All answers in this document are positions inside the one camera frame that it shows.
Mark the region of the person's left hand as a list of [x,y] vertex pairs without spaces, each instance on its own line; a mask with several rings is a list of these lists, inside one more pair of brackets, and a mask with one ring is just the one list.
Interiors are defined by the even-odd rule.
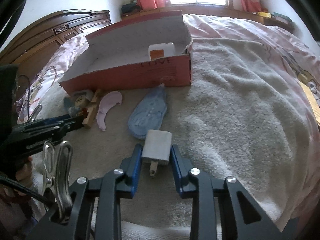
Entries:
[[[28,157],[27,163],[16,172],[15,179],[23,186],[33,185],[33,158]],[[26,194],[1,185],[1,224],[10,234],[19,231],[25,224],[33,220],[31,198]]]

